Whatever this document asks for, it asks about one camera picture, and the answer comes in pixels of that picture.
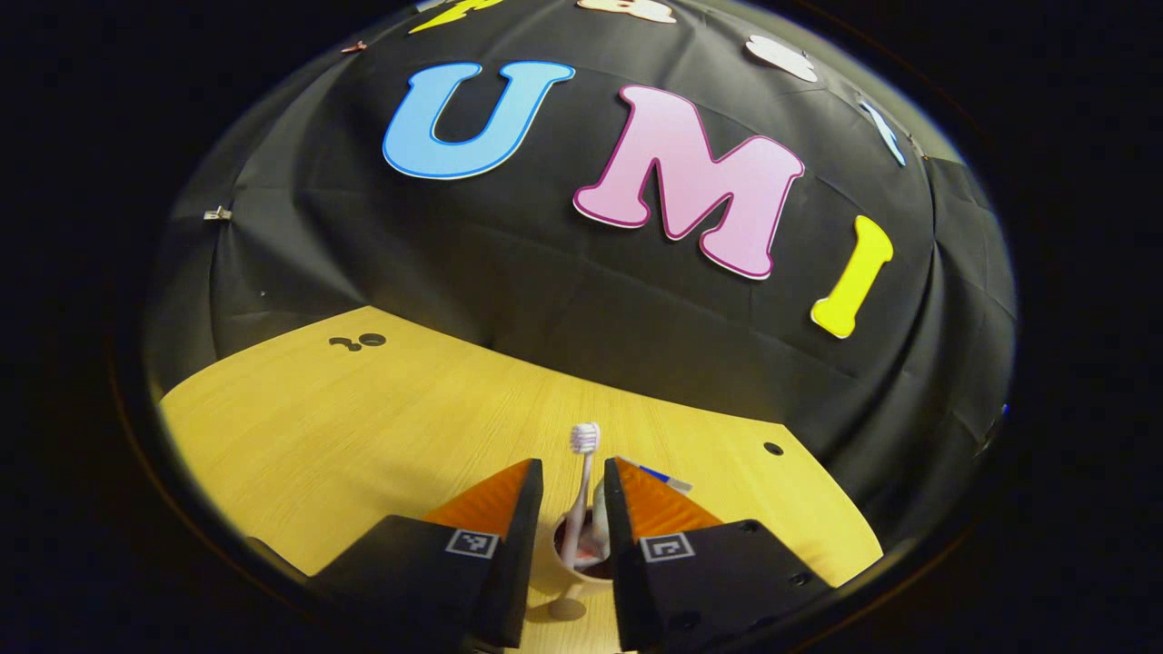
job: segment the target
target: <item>metal clip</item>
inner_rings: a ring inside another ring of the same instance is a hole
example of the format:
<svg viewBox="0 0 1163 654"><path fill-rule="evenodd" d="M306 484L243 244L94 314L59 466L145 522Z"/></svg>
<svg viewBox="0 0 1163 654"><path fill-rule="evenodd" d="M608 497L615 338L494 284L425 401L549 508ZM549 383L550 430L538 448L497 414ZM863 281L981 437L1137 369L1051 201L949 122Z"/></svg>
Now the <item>metal clip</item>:
<svg viewBox="0 0 1163 654"><path fill-rule="evenodd" d="M204 213L202 220L230 220L231 215L234 213L230 209L224 209L222 205L219 205L219 208Z"/></svg>

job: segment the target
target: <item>paper cutout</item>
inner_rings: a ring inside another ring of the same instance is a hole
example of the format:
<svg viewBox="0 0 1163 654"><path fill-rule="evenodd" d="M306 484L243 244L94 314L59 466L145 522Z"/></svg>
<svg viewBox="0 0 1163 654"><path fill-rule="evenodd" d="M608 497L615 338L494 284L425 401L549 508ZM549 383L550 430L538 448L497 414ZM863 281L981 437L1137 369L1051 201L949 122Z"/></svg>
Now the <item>paper cutout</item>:
<svg viewBox="0 0 1163 654"><path fill-rule="evenodd" d="M782 43L752 34L751 40L747 42L747 49L764 62L783 69L804 81L815 81L819 79L815 71L812 70L815 66L812 65L812 62L807 61L807 57Z"/></svg>
<svg viewBox="0 0 1163 654"><path fill-rule="evenodd" d="M654 0L578 0L578 7L586 9L598 9L599 12L613 12L615 14L629 14L636 19L654 21L656 23L673 23L671 8Z"/></svg>
<svg viewBox="0 0 1163 654"><path fill-rule="evenodd" d="M436 121L456 87L481 71L472 63L443 64L412 76L412 88L384 134L384 158L395 170L426 179L461 179L487 172L521 147L549 87L573 77L573 69L548 62L513 62L501 67L508 85L476 137L461 143L436 138Z"/></svg>
<svg viewBox="0 0 1163 654"><path fill-rule="evenodd" d="M828 297L812 305L812 322L837 339L856 328L856 312L864 304L880 266L892 261L892 241L865 215L856 216L856 249Z"/></svg>
<svg viewBox="0 0 1163 654"><path fill-rule="evenodd" d="M415 34L422 29L428 29L430 27L436 27L450 23L452 21L458 21L469 13L469 9L484 9L486 7L492 7L493 5L497 5L498 2L501 1L502 0L462 0L461 2L457 2L456 6L437 15L433 20L409 29L408 34Z"/></svg>
<svg viewBox="0 0 1163 654"><path fill-rule="evenodd" d="M892 156L897 157L897 163L905 165L905 155L902 155L900 152L900 148L897 147L897 135L892 131L892 128L889 127L889 123L885 122L880 112L873 109L872 105L869 105L864 100L861 100L861 108L872 115L872 122L876 123L877 131L880 133L880 140L889 147L889 151L892 152Z"/></svg>
<svg viewBox="0 0 1163 654"><path fill-rule="evenodd" d="M766 279L779 214L804 163L766 136L752 136L715 161L688 100L637 85L623 86L620 95L630 104L622 136L598 184L573 194L573 207L606 225L642 227L650 219L642 190L655 170L669 239L686 236L728 200L722 221L702 234L699 247L727 270Z"/></svg>

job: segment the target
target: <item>yellow wooden surface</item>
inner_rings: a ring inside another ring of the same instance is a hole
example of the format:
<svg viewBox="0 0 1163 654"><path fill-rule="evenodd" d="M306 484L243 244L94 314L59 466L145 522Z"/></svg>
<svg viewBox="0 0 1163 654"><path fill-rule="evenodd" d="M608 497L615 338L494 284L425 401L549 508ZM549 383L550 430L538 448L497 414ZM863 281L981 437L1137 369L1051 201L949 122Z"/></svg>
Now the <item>yellow wooden surface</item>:
<svg viewBox="0 0 1163 654"><path fill-rule="evenodd" d="M328 344L365 333L387 342ZM595 463L621 455L690 482L692 499L723 521L758 519L833 585L882 555L856 506L782 425L563 375L372 307L224 358L173 389L162 411L204 492L308 575L385 516L419 518L530 456L543 462L548 532L580 479L570 427L591 420L601 426ZM535 555L521 651L618 652L608 591L583 598L579 621L549 619L564 578L548 547Z"/></svg>

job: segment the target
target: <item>toothbrush handle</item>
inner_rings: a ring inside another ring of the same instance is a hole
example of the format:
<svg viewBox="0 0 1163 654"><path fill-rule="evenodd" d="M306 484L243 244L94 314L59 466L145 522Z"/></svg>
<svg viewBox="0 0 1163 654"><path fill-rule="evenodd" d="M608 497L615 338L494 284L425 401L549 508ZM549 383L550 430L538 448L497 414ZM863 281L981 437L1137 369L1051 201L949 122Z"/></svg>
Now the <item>toothbrush handle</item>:
<svg viewBox="0 0 1163 654"><path fill-rule="evenodd" d="M573 502L573 509L565 520L565 538L562 540L562 563L570 570L577 562L578 538L582 535L582 523L585 521L585 498L590 495L590 468L593 464L593 454L586 454L582 464L582 488L578 490L578 498Z"/></svg>

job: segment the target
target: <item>toothbrush head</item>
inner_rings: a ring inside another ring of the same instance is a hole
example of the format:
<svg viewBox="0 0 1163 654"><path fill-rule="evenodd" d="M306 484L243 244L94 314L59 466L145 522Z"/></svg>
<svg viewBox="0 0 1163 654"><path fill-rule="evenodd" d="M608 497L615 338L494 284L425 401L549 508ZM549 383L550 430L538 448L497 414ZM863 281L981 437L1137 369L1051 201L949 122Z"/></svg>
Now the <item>toothbrush head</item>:
<svg viewBox="0 0 1163 654"><path fill-rule="evenodd" d="M592 454L598 449L600 440L601 429L597 422L575 425L570 431L570 449L573 450L573 454Z"/></svg>

